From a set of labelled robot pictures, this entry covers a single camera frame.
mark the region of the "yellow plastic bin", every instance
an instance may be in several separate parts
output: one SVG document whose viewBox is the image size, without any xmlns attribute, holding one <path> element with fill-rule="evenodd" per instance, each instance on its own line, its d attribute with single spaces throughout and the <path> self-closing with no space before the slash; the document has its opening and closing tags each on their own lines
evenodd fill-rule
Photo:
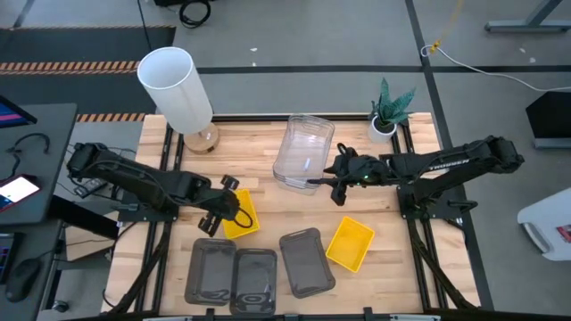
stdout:
<svg viewBox="0 0 571 321">
<path fill-rule="evenodd" d="M 252 218 L 252 226 L 249 228 L 243 228 L 238 226 L 234 221 L 228 221 L 225 219 L 222 220 L 222 226 L 224 226 L 224 235 L 226 235 L 226 238 L 229 240 L 248 235 L 260 229 L 260 222 L 258 222 L 256 209 L 253 207 L 250 191 L 247 189 L 236 190 L 236 197 L 240 201 L 240 208 L 250 214 L 250 217 Z M 248 217 L 241 210 L 238 211 L 238 214 L 236 214 L 236 220 L 245 226 L 250 223 Z"/>
<path fill-rule="evenodd" d="M 344 217 L 329 244 L 326 256 L 357 273 L 373 237 L 374 230 L 352 218 Z"/>
</svg>

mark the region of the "potted plant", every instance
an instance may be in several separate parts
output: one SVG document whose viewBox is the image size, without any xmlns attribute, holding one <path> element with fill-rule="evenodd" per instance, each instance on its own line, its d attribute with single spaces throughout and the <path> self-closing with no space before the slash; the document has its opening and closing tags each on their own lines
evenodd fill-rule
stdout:
<svg viewBox="0 0 571 321">
<path fill-rule="evenodd" d="M 378 103 L 371 102 L 373 111 L 368 116 L 368 119 L 371 120 L 368 137 L 373 143 L 387 142 L 396 132 L 396 125 L 409 117 L 409 114 L 404 110 L 409 107 L 415 91 L 416 88 L 412 88 L 408 93 L 392 102 L 389 95 L 389 84 L 383 78 Z"/>
</svg>

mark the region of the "gray floor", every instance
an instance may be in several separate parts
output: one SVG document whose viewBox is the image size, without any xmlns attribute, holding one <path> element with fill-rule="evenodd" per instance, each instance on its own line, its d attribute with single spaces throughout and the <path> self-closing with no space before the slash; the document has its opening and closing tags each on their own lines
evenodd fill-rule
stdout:
<svg viewBox="0 0 571 321">
<path fill-rule="evenodd" d="M 483 30 L 489 20 L 524 19 L 540 2 L 466 0 L 443 49 L 474 65 L 571 64 L 571 33 L 489 35 Z M 0 27 L 10 27 L 24 3 L 0 0 Z M 142 4 L 148 24 L 179 25 L 174 12 L 155 7 L 152 1 Z M 414 4 L 425 40 L 436 40 L 456 1 L 414 0 Z M 564 1 L 551 18 L 571 20 L 571 1 Z M 36 0 L 23 22 L 24 26 L 139 24 L 135 0 Z M 287 4 L 218 0 L 212 3 L 211 19 L 203 27 L 177 29 L 175 45 L 188 50 L 199 67 L 252 66 L 253 62 L 257 66 L 420 64 L 401 0 L 292 0 Z M 441 55 L 431 57 L 431 63 L 451 65 Z M 537 86 L 571 86 L 569 73 L 515 76 Z M 203 75 L 203 83 L 217 113 L 367 111 L 377 97 L 381 77 L 387 78 L 396 94 L 414 86 L 418 89 L 412 111 L 433 110 L 421 73 Z M 571 315 L 571 263 L 544 259 L 516 222 L 523 207 L 570 185 L 571 152 L 532 148 L 525 107 L 541 94 L 506 79 L 475 74 L 436 74 L 435 79 L 453 143 L 506 136 L 526 159 L 515 174 L 488 175 L 466 184 L 468 198 L 480 204 L 473 218 L 495 308 Z M 135 148 L 139 133 L 140 124 L 78 124 L 72 139 Z M 61 181 L 67 184 L 65 177 Z M 70 197 L 61 188 L 57 193 Z M 39 320 L 98 312 L 105 268 L 81 273 L 65 275 L 58 292 L 58 299 L 73 303 L 70 314 L 47 311 Z M 76 277 L 93 282 L 74 283 Z"/>
</svg>

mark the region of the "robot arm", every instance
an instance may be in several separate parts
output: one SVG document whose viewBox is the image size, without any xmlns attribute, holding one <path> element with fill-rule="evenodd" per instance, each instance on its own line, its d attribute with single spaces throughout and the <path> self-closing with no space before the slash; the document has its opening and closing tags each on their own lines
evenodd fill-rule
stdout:
<svg viewBox="0 0 571 321">
<path fill-rule="evenodd" d="M 222 219 L 234 220 L 240 209 L 233 191 L 239 182 L 229 176 L 224 189 L 211 188 L 207 177 L 187 171 L 162 171 L 111 152 L 103 144 L 76 144 L 67 164 L 71 178 L 101 178 L 129 191 L 142 203 L 164 212 L 177 206 L 207 210 L 199 228 L 213 236 Z"/>
<path fill-rule="evenodd" d="M 340 155 L 333 166 L 324 170 L 335 177 L 309 183 L 332 186 L 331 198 L 339 206 L 344 205 L 347 186 L 412 185 L 414 202 L 420 204 L 485 173 L 512 173 L 524 162 L 512 142 L 494 136 L 439 152 L 385 154 L 378 159 L 359 156 L 343 144 L 337 148 Z M 449 171 L 434 179 L 420 178 L 439 169 Z"/>
</svg>

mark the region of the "wooden table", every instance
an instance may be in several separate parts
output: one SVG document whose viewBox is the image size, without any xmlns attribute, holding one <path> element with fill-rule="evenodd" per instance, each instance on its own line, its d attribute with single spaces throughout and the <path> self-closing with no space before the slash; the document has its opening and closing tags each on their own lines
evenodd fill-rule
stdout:
<svg viewBox="0 0 571 321">
<path fill-rule="evenodd" d="M 207 155 L 185 151 L 182 169 L 211 179 L 214 187 L 224 174 L 240 180 L 240 187 L 250 190 L 258 212 L 261 229 L 236 239 L 237 248 L 272 249 L 277 253 L 277 310 L 276 314 L 361 314 L 363 307 L 374 313 L 421 312 L 412 249 L 406 222 L 401 218 L 395 187 L 350 188 L 343 207 L 330 200 L 331 188 L 321 186 L 315 195 L 305 196 L 288 192 L 277 186 L 272 165 L 286 129 L 285 121 L 219 123 L 220 143 Z M 331 164 L 337 155 L 337 143 L 354 147 L 359 154 L 377 156 L 392 153 L 390 143 L 372 144 L 367 137 L 367 121 L 337 121 L 331 151 Z M 137 161 L 158 167 L 164 140 L 166 120 L 160 115 L 147 116 L 137 151 Z M 410 116 L 410 130 L 416 152 L 439 149 L 434 124 L 429 113 Z M 174 160 L 173 137 L 170 167 Z M 196 226 L 204 211 L 185 207 L 172 227 L 169 258 L 162 291 L 161 315 L 204 315 L 207 307 L 185 302 L 186 276 L 190 265 L 193 243 L 207 237 Z M 342 218 L 348 216 L 375 230 L 375 238 L 358 273 L 353 273 L 329 261 L 336 279 L 333 290 L 296 299 L 290 290 L 287 274 L 278 246 L 282 235 L 316 227 L 321 232 L 325 248 L 331 242 Z M 468 253 L 461 231 L 434 220 L 434 238 L 441 266 L 462 294 L 478 305 L 478 296 Z M 131 286 L 141 268 L 148 225 L 139 223 L 118 242 L 107 283 L 106 296 L 117 302 Z M 224 238 L 220 227 L 215 237 Z M 431 301 L 437 306 L 430 270 L 425 266 Z M 151 307 L 155 275 L 147 283 L 145 309 Z M 103 304 L 103 310 L 109 307 Z M 216 307 L 217 315 L 228 315 L 228 305 Z"/>
</svg>

